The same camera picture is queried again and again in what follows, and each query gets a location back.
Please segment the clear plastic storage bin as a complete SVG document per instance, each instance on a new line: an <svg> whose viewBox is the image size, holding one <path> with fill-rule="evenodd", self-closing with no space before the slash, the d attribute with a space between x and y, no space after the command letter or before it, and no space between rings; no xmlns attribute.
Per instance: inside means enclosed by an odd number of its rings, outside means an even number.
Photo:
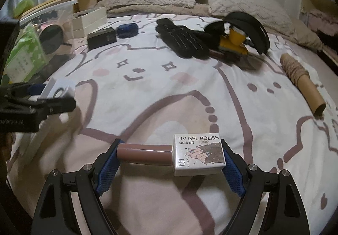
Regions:
<svg viewBox="0 0 338 235"><path fill-rule="evenodd" d="M47 64L34 74L28 82L44 82L73 57L75 45L72 18L76 2L77 0L71 0L49 6L21 18L19 22L20 30L29 23L33 24L47 59Z"/></svg>

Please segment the blue bottle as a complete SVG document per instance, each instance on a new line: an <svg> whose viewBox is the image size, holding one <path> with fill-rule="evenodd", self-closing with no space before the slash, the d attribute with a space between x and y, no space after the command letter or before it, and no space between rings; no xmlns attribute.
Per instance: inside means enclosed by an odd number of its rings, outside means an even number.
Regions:
<svg viewBox="0 0 338 235"><path fill-rule="evenodd" d="M122 24L116 28L118 38L131 38L138 34L139 27L136 23Z"/></svg>

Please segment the beige quilted pillow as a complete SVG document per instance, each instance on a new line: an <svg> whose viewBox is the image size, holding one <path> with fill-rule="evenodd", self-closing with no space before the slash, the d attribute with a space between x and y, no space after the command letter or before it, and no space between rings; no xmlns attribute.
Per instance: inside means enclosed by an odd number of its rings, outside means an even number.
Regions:
<svg viewBox="0 0 338 235"><path fill-rule="evenodd" d="M295 33L293 22L284 8L275 0L208 0L209 13L227 16L231 12L245 12L263 26L286 36Z"/></svg>

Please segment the black cap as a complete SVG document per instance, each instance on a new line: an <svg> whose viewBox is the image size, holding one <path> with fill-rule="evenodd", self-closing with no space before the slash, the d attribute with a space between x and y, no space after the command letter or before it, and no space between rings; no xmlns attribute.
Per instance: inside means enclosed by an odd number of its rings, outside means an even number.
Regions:
<svg viewBox="0 0 338 235"><path fill-rule="evenodd" d="M261 55L266 55L270 48L270 40L263 25L252 15L245 12L231 12L221 21L208 24L205 33L222 35L225 33L224 24L229 23L231 28L237 28L248 36L252 47Z"/></svg>

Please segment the black stitched glove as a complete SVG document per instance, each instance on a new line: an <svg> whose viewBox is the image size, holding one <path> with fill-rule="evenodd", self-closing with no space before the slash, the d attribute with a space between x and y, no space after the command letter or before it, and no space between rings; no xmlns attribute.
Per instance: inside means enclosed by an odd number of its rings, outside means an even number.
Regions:
<svg viewBox="0 0 338 235"><path fill-rule="evenodd" d="M186 26L175 25L168 18L156 20L156 32L163 42L175 54L183 59L197 58L205 60L209 57L209 48Z"/></svg>

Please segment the twine spool on cardboard tube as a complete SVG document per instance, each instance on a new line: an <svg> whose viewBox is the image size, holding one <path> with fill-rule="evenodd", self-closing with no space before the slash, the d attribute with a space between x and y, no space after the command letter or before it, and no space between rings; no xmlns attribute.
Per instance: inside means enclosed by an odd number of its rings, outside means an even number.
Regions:
<svg viewBox="0 0 338 235"><path fill-rule="evenodd" d="M309 72L288 53L281 55L280 63L287 77L303 95L313 115L320 117L326 108L326 102L312 82Z"/></svg>

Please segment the side shelf with clothes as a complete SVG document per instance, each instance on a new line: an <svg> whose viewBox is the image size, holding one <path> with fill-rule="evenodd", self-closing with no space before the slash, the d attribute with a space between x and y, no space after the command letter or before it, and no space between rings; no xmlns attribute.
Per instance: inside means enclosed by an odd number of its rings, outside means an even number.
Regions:
<svg viewBox="0 0 338 235"><path fill-rule="evenodd" d="M337 52L337 3L334 0L301 0L299 18L325 46Z"/></svg>

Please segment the UV gel polish bottle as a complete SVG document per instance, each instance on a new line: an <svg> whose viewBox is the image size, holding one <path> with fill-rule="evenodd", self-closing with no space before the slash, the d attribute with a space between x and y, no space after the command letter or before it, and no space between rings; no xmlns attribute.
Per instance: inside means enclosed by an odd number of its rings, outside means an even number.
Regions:
<svg viewBox="0 0 338 235"><path fill-rule="evenodd" d="M171 145L121 143L117 158L140 165L171 166L176 177L216 174L226 166L218 133L175 134Z"/></svg>

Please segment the beige blanket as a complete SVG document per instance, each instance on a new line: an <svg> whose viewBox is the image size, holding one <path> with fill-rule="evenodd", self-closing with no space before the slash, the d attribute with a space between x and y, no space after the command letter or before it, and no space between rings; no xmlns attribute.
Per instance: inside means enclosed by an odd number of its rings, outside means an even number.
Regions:
<svg viewBox="0 0 338 235"><path fill-rule="evenodd" d="M104 6L109 15L136 11L143 13L186 14L200 17L224 17L211 15L209 13L209 3L201 4L197 0L102 0L96 6ZM269 33L280 34L287 40L311 50L320 51L323 48L319 37L307 28L302 21L291 17L290 19L295 28L295 33L291 36L283 35L265 26L264 28Z"/></svg>

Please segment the green patterned packet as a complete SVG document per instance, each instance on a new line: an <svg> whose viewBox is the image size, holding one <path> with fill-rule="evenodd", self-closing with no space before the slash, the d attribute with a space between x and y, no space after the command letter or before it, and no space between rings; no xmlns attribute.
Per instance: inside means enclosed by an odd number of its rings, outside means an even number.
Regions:
<svg viewBox="0 0 338 235"><path fill-rule="evenodd" d="M47 64L45 52L32 23L20 30L6 61L1 85L28 82Z"/></svg>

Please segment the black product box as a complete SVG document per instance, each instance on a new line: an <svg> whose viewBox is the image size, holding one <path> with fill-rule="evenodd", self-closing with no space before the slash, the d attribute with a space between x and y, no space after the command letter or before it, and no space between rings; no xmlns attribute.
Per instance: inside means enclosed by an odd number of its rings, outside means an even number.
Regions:
<svg viewBox="0 0 338 235"><path fill-rule="evenodd" d="M113 28L105 28L87 35L88 50L117 42L116 32Z"/></svg>

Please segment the white shoe box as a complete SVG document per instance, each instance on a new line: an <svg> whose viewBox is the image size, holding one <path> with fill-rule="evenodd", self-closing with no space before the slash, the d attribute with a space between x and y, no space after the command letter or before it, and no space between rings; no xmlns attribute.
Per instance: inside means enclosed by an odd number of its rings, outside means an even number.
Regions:
<svg viewBox="0 0 338 235"><path fill-rule="evenodd" d="M106 8L92 8L73 14L72 26L74 38L84 38L107 21Z"/></svg>

